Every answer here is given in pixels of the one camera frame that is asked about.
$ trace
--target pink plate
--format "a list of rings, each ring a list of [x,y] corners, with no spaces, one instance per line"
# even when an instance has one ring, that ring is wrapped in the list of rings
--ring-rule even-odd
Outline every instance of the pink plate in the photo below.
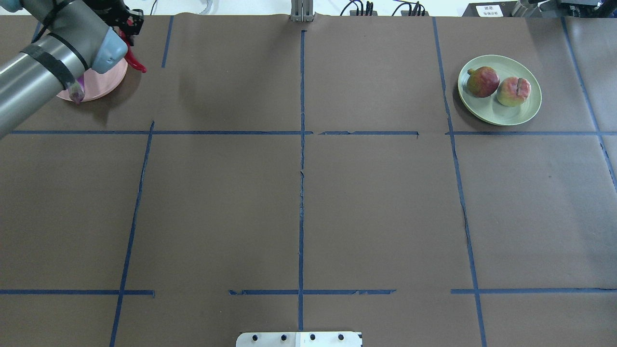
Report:
[[[122,59],[116,66],[102,75],[92,69],[86,71],[83,74],[86,96],[82,102],[96,100],[111,93],[122,82],[124,75],[126,75],[126,67],[128,67],[128,64],[126,60]],[[71,101],[67,90],[58,93],[58,98]]]

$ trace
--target robotic arm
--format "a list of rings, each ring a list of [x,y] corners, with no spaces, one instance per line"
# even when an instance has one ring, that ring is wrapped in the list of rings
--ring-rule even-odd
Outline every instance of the robotic arm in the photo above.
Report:
[[[0,6],[24,8],[51,31],[0,67],[0,139],[86,70],[105,73],[125,56],[126,43],[110,27],[132,38],[143,23],[143,12],[123,0],[0,0]]]

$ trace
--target white bracket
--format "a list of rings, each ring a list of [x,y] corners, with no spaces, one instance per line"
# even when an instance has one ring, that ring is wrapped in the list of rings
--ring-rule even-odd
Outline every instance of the white bracket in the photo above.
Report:
[[[315,18],[313,0],[291,0],[291,20],[293,22],[312,22]]]
[[[362,347],[358,332],[243,333],[236,347]]]

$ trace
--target plate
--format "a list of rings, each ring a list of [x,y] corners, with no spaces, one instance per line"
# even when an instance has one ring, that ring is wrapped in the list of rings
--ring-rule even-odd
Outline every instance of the plate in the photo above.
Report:
[[[514,76],[525,78],[531,84],[531,93],[519,106],[508,107],[497,101],[497,92],[486,98],[477,98],[467,90],[467,70],[482,66],[492,67],[499,80]],[[470,60],[458,74],[458,95],[465,107],[481,120],[494,125],[518,125],[532,119],[542,104],[542,91],[534,75],[521,63],[503,56],[479,56]]]
[[[118,64],[102,75],[93,69],[86,71],[83,74],[86,96],[82,102],[96,100],[111,93],[124,79],[127,67],[126,60],[121,59]],[[58,98],[71,101],[67,90],[58,93]]]

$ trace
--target green plate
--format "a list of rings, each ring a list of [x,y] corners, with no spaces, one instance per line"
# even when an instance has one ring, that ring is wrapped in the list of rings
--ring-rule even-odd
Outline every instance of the green plate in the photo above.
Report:
[[[492,67],[499,80],[514,76],[525,78],[531,84],[531,94],[524,103],[515,107],[501,105],[497,101],[497,92],[486,98],[477,98],[467,90],[467,70],[482,66]],[[458,94],[465,107],[476,117],[494,125],[518,125],[532,119],[542,104],[542,91],[534,75],[521,63],[503,56],[479,56],[470,60],[458,74]]]

